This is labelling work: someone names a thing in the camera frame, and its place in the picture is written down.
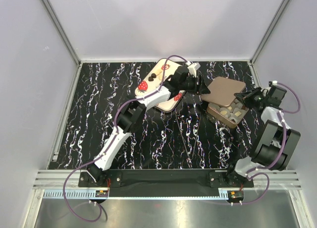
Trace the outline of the brown tin lid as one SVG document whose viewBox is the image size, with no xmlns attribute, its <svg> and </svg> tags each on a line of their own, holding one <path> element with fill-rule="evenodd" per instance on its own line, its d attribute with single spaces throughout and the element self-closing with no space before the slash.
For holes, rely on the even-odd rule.
<svg viewBox="0 0 317 228">
<path fill-rule="evenodd" d="M 201 95 L 201 100 L 227 107 L 236 99 L 234 94 L 243 92 L 245 88 L 245 82 L 224 77 L 216 77 L 208 86 L 210 93 Z"/>
</svg>

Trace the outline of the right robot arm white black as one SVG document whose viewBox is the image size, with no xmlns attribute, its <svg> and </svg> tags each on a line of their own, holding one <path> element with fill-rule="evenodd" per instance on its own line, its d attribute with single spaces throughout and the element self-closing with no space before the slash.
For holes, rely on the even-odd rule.
<svg viewBox="0 0 317 228">
<path fill-rule="evenodd" d="M 299 142 L 300 132 L 292 129 L 286 122 L 285 114 L 296 114 L 301 109 L 298 96 L 297 109 L 288 111 L 281 108 L 286 93 L 295 93 L 289 86 L 271 81 L 267 88 L 258 87 L 245 93 L 236 93 L 236 99 L 249 109 L 261 113 L 264 123 L 247 157 L 237 160 L 228 169 L 224 181 L 229 186 L 243 185 L 252 180 L 256 171 L 284 170 Z"/>
</svg>

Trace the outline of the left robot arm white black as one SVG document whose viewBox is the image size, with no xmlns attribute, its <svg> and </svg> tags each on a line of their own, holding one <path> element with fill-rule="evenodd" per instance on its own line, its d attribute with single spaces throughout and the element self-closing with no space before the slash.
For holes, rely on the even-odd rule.
<svg viewBox="0 0 317 228">
<path fill-rule="evenodd" d="M 106 183 L 107 174 L 104 171 L 111 167 L 114 157 L 126 139 L 142 126 L 144 115 L 149 109 L 176 97 L 180 91 L 197 95 L 210 93 L 199 68 L 199 63 L 178 66 L 174 74 L 163 76 L 162 82 L 153 91 L 128 100 L 118 109 L 109 139 L 86 168 L 89 179 L 95 186 Z"/>
</svg>

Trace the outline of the black metal tongs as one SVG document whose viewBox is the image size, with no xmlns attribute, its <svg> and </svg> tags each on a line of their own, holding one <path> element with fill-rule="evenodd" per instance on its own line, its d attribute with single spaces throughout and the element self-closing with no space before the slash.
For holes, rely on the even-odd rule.
<svg viewBox="0 0 317 228">
<path fill-rule="evenodd" d="M 193 167 L 195 150 L 198 141 L 198 130 L 200 127 L 200 117 L 195 115 L 182 115 L 175 111 L 176 124 L 179 129 L 181 142 L 185 150 L 186 161 L 190 168 Z"/>
</svg>

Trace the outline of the brown tin box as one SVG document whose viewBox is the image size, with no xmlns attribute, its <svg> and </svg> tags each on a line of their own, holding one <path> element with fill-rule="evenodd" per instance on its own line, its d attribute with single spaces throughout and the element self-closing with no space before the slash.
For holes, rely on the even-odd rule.
<svg viewBox="0 0 317 228">
<path fill-rule="evenodd" d="M 209 103 L 207 107 L 207 112 L 210 115 L 229 128 L 236 128 L 248 111 L 249 109 L 237 99 L 227 107 L 221 107 L 214 103 Z"/>
</svg>

